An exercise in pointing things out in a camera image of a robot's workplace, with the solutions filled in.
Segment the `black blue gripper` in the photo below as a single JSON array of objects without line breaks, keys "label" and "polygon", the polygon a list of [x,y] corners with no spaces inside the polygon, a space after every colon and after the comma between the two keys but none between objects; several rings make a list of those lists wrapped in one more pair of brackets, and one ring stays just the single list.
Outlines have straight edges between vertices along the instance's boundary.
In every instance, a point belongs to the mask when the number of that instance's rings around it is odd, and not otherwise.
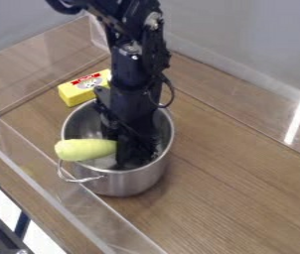
[{"label": "black blue gripper", "polygon": [[117,141],[120,169],[136,169],[160,155],[155,113],[160,108],[165,59],[133,46],[112,48],[110,88],[97,88],[101,132]]}]

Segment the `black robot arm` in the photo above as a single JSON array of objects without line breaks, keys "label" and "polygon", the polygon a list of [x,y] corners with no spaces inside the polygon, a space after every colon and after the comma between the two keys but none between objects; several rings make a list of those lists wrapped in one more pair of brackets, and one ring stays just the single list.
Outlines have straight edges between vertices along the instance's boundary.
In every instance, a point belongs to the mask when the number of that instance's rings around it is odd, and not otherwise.
[{"label": "black robot arm", "polygon": [[163,107],[164,70],[172,54],[164,37],[160,0],[46,0],[66,15],[89,12],[101,23],[112,55],[109,88],[97,88],[94,109],[108,137],[117,141],[120,167],[149,163],[159,155],[155,114]]}]

